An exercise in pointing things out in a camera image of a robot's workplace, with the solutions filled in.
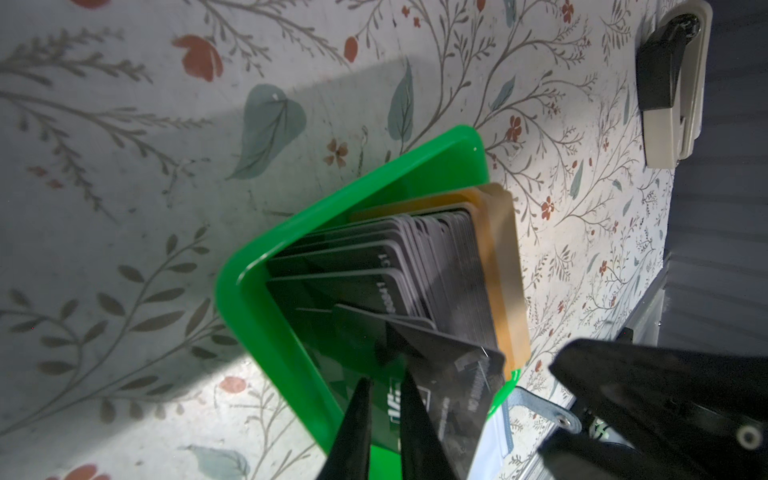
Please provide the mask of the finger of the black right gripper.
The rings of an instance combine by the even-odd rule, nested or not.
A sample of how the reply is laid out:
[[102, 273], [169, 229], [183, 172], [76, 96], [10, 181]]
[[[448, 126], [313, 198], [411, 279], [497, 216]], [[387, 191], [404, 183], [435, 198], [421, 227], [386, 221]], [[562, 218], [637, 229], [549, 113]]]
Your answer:
[[767, 360], [579, 339], [551, 373], [630, 447], [681, 468], [767, 465]]
[[558, 431], [538, 449], [554, 479], [707, 479], [616, 443]]

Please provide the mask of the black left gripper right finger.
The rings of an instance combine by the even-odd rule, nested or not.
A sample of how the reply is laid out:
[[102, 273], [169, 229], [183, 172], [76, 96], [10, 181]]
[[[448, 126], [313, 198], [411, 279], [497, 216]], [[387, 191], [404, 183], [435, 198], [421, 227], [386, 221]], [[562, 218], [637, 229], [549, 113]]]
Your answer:
[[400, 440], [404, 480], [457, 479], [410, 373], [401, 388]]

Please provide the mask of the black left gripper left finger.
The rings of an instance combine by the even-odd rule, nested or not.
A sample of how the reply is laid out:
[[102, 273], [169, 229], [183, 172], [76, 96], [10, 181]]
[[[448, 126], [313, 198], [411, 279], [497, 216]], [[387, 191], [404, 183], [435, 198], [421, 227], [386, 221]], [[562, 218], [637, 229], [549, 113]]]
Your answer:
[[357, 383], [333, 446], [317, 480], [367, 480], [371, 454], [371, 388], [368, 378]]

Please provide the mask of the blue leather card holder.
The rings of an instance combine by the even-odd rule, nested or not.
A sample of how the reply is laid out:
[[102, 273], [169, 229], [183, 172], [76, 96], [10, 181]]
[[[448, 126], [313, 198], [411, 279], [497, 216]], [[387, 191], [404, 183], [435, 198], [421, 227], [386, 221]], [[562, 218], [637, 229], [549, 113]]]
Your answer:
[[540, 470], [537, 449], [554, 431], [583, 431], [568, 408], [522, 388], [515, 388], [486, 421], [470, 479], [525, 479]]

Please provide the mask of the black VIP card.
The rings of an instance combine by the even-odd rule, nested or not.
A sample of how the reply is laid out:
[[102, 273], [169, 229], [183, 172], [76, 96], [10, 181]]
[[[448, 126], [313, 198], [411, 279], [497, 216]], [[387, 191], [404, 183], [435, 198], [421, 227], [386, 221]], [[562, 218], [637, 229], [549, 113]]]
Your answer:
[[331, 313], [334, 359], [373, 381], [374, 443], [400, 447], [402, 383], [412, 375], [454, 472], [468, 477], [494, 395], [504, 384], [497, 350], [345, 305]]

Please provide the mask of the green plastic card tray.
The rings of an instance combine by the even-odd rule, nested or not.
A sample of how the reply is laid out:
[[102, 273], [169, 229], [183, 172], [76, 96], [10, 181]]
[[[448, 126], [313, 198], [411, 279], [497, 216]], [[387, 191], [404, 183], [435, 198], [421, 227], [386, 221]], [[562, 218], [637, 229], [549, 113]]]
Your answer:
[[482, 137], [456, 126], [255, 238], [220, 270], [215, 304], [222, 320], [324, 452], [344, 413], [268, 292], [267, 260], [316, 229], [346, 223], [356, 211], [489, 180]]

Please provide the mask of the stack of cards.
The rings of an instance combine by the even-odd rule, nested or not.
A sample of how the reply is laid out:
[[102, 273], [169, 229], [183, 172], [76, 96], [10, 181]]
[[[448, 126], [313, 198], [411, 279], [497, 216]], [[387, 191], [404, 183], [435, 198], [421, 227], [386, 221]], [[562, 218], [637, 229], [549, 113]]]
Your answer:
[[498, 351], [506, 379], [530, 359], [514, 201], [499, 184], [353, 212], [266, 268], [292, 323], [351, 306]]

